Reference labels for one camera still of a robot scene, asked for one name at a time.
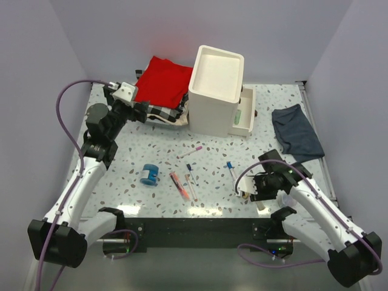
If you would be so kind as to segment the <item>small clear plastic cup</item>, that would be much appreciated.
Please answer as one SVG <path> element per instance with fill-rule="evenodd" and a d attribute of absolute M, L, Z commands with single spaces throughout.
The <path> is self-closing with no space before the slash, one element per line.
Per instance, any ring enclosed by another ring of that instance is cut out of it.
<path fill-rule="evenodd" d="M 298 202 L 286 193 L 281 193 L 277 197 L 277 202 L 280 207 L 295 207 Z"/>

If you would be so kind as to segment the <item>beige cork eraser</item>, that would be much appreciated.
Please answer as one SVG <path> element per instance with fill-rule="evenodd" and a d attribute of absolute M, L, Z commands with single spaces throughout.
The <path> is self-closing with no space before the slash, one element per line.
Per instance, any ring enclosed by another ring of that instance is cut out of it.
<path fill-rule="evenodd" d="M 261 201 L 257 201 L 256 204 L 259 211 L 262 211 L 265 209 L 265 206 Z"/>

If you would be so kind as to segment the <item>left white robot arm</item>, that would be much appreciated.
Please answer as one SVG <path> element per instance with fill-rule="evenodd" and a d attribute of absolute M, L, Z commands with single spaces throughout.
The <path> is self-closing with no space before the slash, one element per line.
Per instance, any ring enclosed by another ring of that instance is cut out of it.
<path fill-rule="evenodd" d="M 103 87 L 106 102 L 87 110 L 86 131 L 76 169 L 55 205 L 42 220 L 32 220 L 27 233 L 35 258 L 43 263 L 77 268 L 88 247 L 104 235 L 119 238 L 127 231 L 123 211 L 103 207 L 86 222 L 84 208 L 99 180 L 114 160 L 115 141 L 128 121 L 145 122 L 146 103 L 135 102 L 137 87 L 110 82 Z"/>

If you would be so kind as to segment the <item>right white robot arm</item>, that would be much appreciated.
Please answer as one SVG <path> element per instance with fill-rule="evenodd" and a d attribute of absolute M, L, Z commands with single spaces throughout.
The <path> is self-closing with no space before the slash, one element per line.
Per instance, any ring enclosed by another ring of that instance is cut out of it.
<path fill-rule="evenodd" d="M 271 215 L 273 236 L 289 235 L 300 240 L 319 255 L 344 287 L 382 272 L 381 238 L 375 232 L 365 232 L 340 211 L 300 162 L 287 164 L 277 150 L 266 152 L 258 159 L 264 171 L 252 177 L 256 191 L 251 201 L 275 199 L 283 191 L 316 222 L 311 225 L 293 207 L 284 206 Z"/>

